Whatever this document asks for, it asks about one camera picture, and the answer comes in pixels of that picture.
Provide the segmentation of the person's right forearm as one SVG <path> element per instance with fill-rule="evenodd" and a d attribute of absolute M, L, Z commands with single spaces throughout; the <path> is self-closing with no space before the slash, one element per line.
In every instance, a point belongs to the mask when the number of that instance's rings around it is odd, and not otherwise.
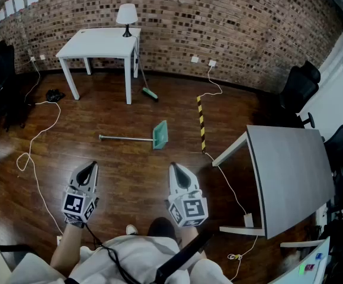
<path fill-rule="evenodd" d="M 190 242 L 192 242 L 197 236 L 198 236 L 198 231 L 195 227 L 182 227 L 180 229 L 181 232 L 181 248 L 183 249 L 186 247 Z M 201 253 L 196 252 L 191 258 L 190 261 L 192 260 L 201 260 L 201 259 L 206 259 L 207 256 L 205 254 L 205 251 L 202 251 Z"/>

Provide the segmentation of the white table lamp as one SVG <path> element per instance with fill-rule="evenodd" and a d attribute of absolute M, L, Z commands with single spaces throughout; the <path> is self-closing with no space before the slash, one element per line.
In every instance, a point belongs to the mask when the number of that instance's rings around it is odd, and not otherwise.
<path fill-rule="evenodd" d="M 132 34 L 129 31 L 130 24 L 138 22 L 138 16 L 135 4 L 122 4 L 120 5 L 116 17 L 116 23 L 125 25 L 125 32 L 123 37 L 131 37 Z"/>

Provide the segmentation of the person's black trousers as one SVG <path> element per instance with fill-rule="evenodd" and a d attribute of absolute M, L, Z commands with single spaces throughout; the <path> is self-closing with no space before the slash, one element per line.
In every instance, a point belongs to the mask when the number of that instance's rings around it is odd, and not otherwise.
<path fill-rule="evenodd" d="M 177 241 L 174 226 L 165 217 L 156 218 L 150 225 L 148 230 L 150 237 L 168 237 Z"/>

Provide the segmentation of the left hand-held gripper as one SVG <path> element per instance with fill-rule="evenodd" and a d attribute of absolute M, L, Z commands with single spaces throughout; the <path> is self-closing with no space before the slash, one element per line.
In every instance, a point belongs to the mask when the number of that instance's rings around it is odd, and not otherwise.
<path fill-rule="evenodd" d="M 71 174 L 70 185 L 65 189 L 62 200 L 62 212 L 65 222 L 84 228 L 97 207 L 96 196 L 98 164 L 96 161 L 78 166 Z M 85 188 L 86 193 L 77 188 Z"/>

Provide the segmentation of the green broom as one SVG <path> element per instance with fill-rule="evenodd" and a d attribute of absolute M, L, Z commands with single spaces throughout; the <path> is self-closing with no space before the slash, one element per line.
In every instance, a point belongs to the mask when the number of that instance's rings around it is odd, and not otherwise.
<path fill-rule="evenodd" d="M 141 70 L 141 74 L 142 74 L 142 78 L 143 78 L 143 81 L 144 81 L 144 87 L 142 88 L 142 93 L 148 97 L 150 97 L 151 99 L 153 99 L 155 102 L 158 102 L 158 96 L 152 92 L 148 86 L 148 82 L 146 80 L 146 77 L 145 77 L 145 73 L 143 71 L 143 67 L 142 67 L 142 63 L 141 63 L 141 60 L 140 60 L 140 56 L 139 54 L 137 55 L 137 64 L 139 66 L 139 69 Z"/>

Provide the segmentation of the black plastic bag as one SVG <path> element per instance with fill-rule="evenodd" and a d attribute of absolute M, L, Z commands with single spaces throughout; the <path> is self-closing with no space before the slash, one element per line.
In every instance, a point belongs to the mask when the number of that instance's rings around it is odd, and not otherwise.
<path fill-rule="evenodd" d="M 58 89 L 50 89 L 46 93 L 46 101 L 59 102 L 65 97 L 65 94 Z"/>

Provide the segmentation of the grey desk with white legs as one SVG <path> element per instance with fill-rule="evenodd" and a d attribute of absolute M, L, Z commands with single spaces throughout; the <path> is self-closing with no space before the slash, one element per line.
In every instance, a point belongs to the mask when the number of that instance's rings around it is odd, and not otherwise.
<path fill-rule="evenodd" d="M 221 232 L 273 238 L 334 197 L 332 172 L 318 130 L 248 125 L 212 165 L 220 166 L 244 144 L 255 174 L 261 227 L 221 226 Z"/>

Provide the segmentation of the yellow black striped floor tape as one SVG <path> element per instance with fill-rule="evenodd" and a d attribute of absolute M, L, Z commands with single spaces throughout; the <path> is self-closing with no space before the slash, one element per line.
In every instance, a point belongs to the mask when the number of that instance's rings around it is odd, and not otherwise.
<path fill-rule="evenodd" d="M 204 117 L 203 117 L 201 96 L 197 97 L 197 105 L 198 105 L 199 122 L 200 122 L 201 151 L 203 154 L 205 154 L 206 153 L 205 127 L 204 127 Z"/>

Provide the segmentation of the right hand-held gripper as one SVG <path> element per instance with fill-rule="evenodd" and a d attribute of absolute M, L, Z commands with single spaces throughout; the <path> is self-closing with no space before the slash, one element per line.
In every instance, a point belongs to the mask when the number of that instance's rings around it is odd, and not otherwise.
<path fill-rule="evenodd" d="M 172 162 L 169 167 L 169 186 L 174 195 L 165 201 L 167 210 L 180 228 L 197 227 L 209 216 L 207 199 L 198 187 L 196 175 L 185 166 Z"/>

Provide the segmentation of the green dustpan with metal handle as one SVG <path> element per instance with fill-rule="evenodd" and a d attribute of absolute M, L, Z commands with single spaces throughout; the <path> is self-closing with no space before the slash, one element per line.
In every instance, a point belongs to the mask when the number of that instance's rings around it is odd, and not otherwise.
<path fill-rule="evenodd" d="M 133 137 L 113 137 L 99 135 L 99 140 L 131 140 L 131 141 L 147 141 L 152 143 L 154 150 L 161 150 L 168 142 L 168 126 L 167 121 L 160 122 L 152 131 L 152 138 L 133 138 Z"/>

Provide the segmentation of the person's left forearm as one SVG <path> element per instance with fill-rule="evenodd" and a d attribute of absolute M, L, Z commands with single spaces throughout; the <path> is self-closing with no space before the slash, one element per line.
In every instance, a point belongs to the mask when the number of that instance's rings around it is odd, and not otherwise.
<path fill-rule="evenodd" d="M 59 245 L 52 255 L 50 266 L 68 277 L 80 261 L 82 228 L 67 224 Z"/>

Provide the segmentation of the white square table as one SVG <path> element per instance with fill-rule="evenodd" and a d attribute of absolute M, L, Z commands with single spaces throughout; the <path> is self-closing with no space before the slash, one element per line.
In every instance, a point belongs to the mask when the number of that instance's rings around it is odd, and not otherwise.
<path fill-rule="evenodd" d="M 89 59 L 115 58 L 124 60 L 126 104 L 132 103 L 132 78 L 138 77 L 140 28 L 131 28 L 131 37 L 123 37 L 124 28 L 89 28 L 79 30 L 56 54 L 75 100 L 80 98 L 67 60 L 83 59 L 87 74 L 91 74 Z"/>

